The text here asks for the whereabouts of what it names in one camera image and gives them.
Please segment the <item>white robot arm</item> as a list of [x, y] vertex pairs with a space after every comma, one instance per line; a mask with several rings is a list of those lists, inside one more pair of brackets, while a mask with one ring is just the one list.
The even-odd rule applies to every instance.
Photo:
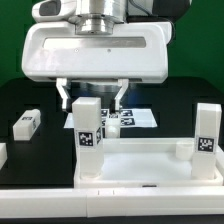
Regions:
[[72, 82], [162, 83], [174, 23], [192, 0], [42, 0], [23, 48], [22, 70], [34, 81], [54, 81], [68, 109]]

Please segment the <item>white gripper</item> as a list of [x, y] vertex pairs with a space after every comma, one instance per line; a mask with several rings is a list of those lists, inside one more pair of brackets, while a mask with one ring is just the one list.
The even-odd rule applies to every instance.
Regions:
[[161, 83], [167, 78], [169, 41], [168, 22], [117, 24], [110, 35], [77, 35], [68, 22], [38, 23], [27, 33], [22, 70], [35, 81], [56, 80], [65, 112], [71, 111], [70, 80], [119, 79], [110, 107], [119, 112], [129, 80]]

